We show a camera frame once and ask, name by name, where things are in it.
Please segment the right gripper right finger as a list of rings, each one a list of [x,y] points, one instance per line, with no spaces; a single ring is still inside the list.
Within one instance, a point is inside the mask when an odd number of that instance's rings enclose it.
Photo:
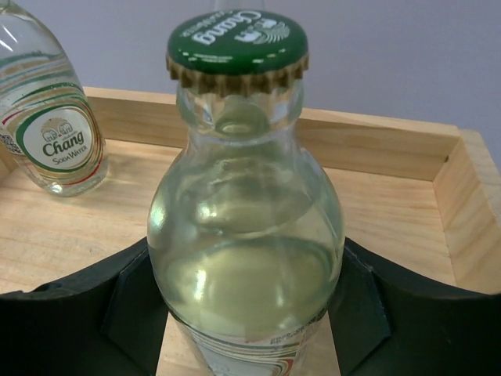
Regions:
[[[498,375],[500,296],[344,244],[328,309],[342,375]]]

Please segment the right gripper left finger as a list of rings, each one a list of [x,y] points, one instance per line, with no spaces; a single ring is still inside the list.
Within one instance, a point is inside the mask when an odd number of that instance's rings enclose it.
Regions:
[[[145,239],[1,296],[3,375],[155,375],[168,318]]]

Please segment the clear soda bottle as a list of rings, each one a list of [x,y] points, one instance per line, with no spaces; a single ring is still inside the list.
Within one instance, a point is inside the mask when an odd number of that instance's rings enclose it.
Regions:
[[[186,148],[150,205],[170,314],[210,375],[296,375],[340,276],[344,218],[300,145],[308,39],[261,5],[177,26],[168,73]]]
[[[55,196],[93,190],[108,173],[105,139],[66,52],[14,1],[1,3],[1,141]]]

